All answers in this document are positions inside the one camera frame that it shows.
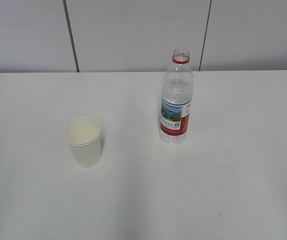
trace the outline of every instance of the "white table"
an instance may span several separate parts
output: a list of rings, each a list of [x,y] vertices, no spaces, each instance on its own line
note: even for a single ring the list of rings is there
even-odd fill
[[[287,240],[287,71],[195,72],[186,141],[162,72],[0,74],[0,240]],[[102,123],[78,167],[71,119]]]

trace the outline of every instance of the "plastic bottle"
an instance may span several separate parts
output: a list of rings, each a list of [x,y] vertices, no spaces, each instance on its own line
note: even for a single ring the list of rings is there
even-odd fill
[[[180,144],[186,138],[194,93],[194,79],[189,60],[188,50],[175,49],[172,63],[164,75],[159,136],[168,144]]]

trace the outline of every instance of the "red label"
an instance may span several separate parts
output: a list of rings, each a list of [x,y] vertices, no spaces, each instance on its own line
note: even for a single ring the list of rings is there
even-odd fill
[[[161,127],[161,130],[164,131],[166,134],[177,136],[177,135],[184,134],[187,131],[188,120],[189,120],[189,114],[181,118],[181,125],[180,125],[179,130],[172,130],[172,129],[166,128],[162,123],[160,124],[160,127]]]
[[[178,136],[187,131],[191,103],[175,105],[162,99],[160,127],[166,134]]]

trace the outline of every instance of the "paper cup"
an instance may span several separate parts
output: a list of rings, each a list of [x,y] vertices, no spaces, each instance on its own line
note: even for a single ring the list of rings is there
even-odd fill
[[[101,156],[100,123],[91,117],[80,117],[72,120],[64,128],[64,137],[78,164],[83,168],[96,165]]]

